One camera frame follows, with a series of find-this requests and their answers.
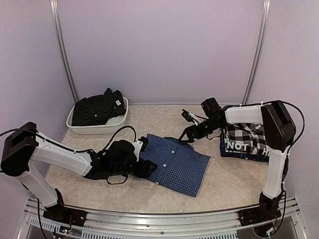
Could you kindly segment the blue checked long sleeve shirt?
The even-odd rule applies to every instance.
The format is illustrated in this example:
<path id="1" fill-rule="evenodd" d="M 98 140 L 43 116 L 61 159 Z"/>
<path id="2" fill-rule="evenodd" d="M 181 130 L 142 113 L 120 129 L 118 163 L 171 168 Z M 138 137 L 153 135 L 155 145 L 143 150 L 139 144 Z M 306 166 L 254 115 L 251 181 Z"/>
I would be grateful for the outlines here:
<path id="1" fill-rule="evenodd" d="M 196 197 L 210 161 L 210 156 L 196 152 L 194 148 L 173 137 L 147 135 L 148 144 L 140 157 L 157 166 L 147 180 Z"/>

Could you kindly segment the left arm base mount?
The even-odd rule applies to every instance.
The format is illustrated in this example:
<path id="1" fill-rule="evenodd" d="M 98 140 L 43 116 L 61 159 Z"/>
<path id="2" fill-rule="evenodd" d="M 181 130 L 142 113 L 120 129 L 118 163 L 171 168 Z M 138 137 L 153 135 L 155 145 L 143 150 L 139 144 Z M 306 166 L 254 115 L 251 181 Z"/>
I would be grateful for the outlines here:
<path id="1" fill-rule="evenodd" d="M 84 210 L 68 208 L 57 204 L 52 207 L 45 207 L 43 217 L 52 221 L 68 224 L 70 226 L 83 227 L 86 221 L 87 212 Z"/>

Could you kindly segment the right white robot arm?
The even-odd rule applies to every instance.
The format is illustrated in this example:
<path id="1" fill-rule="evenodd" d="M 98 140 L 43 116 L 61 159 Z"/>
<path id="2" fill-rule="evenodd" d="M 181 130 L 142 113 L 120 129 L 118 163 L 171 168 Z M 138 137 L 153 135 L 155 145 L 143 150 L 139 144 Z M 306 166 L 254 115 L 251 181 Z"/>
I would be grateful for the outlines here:
<path id="1" fill-rule="evenodd" d="M 198 122 L 196 116 L 183 111 L 182 116 L 193 125 L 187 127 L 179 137 L 181 143 L 193 143 L 212 134 L 216 129 L 228 126 L 257 126 L 267 147 L 268 174 L 259 198 L 255 217 L 265 221 L 278 211 L 284 193 L 284 180 L 289 167 L 289 154 L 295 143 L 296 126 L 290 116 L 287 103 L 276 100 L 243 106 L 221 107 L 215 98 L 206 99 L 201 107 L 206 119 Z"/>

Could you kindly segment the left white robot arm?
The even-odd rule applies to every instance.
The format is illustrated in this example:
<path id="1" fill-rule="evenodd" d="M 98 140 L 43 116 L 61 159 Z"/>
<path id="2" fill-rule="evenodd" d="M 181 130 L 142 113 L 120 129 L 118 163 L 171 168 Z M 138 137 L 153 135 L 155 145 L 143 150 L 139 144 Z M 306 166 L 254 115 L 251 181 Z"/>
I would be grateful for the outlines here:
<path id="1" fill-rule="evenodd" d="M 69 218 L 70 211 L 64 206 L 60 192 L 51 187 L 34 166 L 35 162 L 57 166 L 89 180 L 108 180 L 118 175 L 146 179 L 157 169 L 155 163 L 140 157 L 148 144 L 146 137 L 134 142 L 110 140 L 102 150 L 95 152 L 62 145 L 41 134 L 33 122 L 1 133 L 4 135 L 7 138 L 0 164 L 2 172 L 19 180 L 61 222 Z"/>

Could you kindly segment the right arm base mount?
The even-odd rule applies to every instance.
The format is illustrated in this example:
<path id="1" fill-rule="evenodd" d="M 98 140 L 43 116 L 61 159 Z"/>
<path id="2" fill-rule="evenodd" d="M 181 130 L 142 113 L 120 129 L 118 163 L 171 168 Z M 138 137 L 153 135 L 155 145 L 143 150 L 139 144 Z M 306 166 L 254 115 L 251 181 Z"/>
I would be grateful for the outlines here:
<path id="1" fill-rule="evenodd" d="M 282 215 L 278 205 L 273 207 L 266 203 L 260 203 L 257 207 L 240 210 L 238 214 L 241 226 L 273 220 L 275 217 L 279 218 Z"/>

